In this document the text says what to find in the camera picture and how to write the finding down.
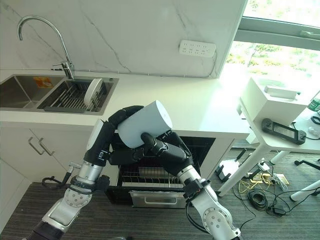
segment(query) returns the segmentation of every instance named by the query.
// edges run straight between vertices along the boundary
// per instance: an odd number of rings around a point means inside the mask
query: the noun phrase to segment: kitchen sink
[[[0,84],[0,110],[102,115],[118,82],[102,78],[102,85],[85,106],[84,97],[94,78],[14,75]]]
[[[31,109],[63,78],[14,75],[0,84],[0,108]]]

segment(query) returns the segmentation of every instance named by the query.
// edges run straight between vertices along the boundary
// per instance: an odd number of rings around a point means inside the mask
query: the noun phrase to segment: faucet
[[[67,48],[66,48],[66,45],[65,45],[65,42],[64,42],[64,39],[62,38],[62,35],[61,33],[59,32],[59,30],[56,28],[55,25],[53,25],[50,21],[48,21],[47,19],[41,17],[41,16],[37,16],[37,15],[28,15],[28,16],[24,16],[23,18],[21,18],[21,20],[19,21],[18,23],[18,37],[20,39],[20,41],[23,40],[22,38],[22,27],[23,25],[25,24],[25,22],[31,20],[31,19],[35,19],[35,20],[39,20],[41,22],[44,22],[45,24],[49,25],[59,36],[60,38],[60,41],[61,41],[61,45],[62,45],[62,48],[64,50],[64,54],[65,54],[65,57],[66,57],[66,61],[63,61],[61,63],[58,63],[58,64],[54,64],[53,66],[58,66],[58,65],[61,65],[63,70],[64,70],[64,73],[65,75],[67,76],[68,79],[74,79],[74,76],[73,76],[73,72],[75,70],[75,67],[73,65],[73,63],[71,62],[70,60],[70,56],[69,56],[69,53],[67,51]]]

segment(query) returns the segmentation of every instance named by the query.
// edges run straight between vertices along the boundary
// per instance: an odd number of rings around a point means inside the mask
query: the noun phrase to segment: gray carpet
[[[227,158],[232,159],[240,150],[233,149]],[[271,159],[275,153],[269,153],[266,159]],[[275,167],[276,173],[283,173],[290,182],[290,190],[301,189],[320,178],[320,171],[307,166],[295,166],[294,160],[316,161],[320,155],[291,153]],[[212,186],[217,190],[222,184],[214,175]],[[41,220],[48,209],[61,198],[63,190],[52,191],[43,188],[39,183],[33,183],[20,201],[12,217],[4,228],[2,240],[21,240]],[[269,202],[271,194],[266,194]],[[290,206],[295,203],[284,194]],[[244,208],[232,191],[219,198],[232,214],[233,224],[240,227],[243,222],[252,218],[252,214]],[[275,217],[264,211],[252,208],[247,200],[245,204],[254,211],[257,217],[246,223],[242,228],[245,240],[319,240],[320,239],[320,195],[310,196],[296,207],[289,216]],[[195,210],[192,216],[198,221]],[[106,240],[119,236],[132,236],[135,240],[210,240],[209,235],[199,232],[186,219],[184,209],[132,208],[111,204],[102,192],[96,192],[91,203],[80,213],[76,222],[63,237],[65,240]]]

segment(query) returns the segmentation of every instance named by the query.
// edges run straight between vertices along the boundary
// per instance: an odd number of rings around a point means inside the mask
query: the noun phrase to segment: dishwasher drawer
[[[133,207],[184,209],[186,200],[183,192],[174,191],[129,191]]]

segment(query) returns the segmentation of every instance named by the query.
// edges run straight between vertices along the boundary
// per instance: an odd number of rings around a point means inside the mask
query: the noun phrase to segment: white cabinet door
[[[53,151],[53,156],[66,169],[68,169],[70,162],[77,164],[83,163],[91,130],[32,128],[31,131],[39,139],[43,138],[42,143],[48,149],[49,153]],[[75,169],[72,176],[77,173],[78,170]],[[108,162],[102,170],[103,175],[110,177],[110,185],[112,186],[117,183],[118,173],[118,166],[111,166]]]
[[[0,128],[1,158],[32,182],[45,177],[63,178],[65,169],[39,145],[39,140],[28,128]]]
[[[0,159],[0,213],[24,179],[24,176]]]

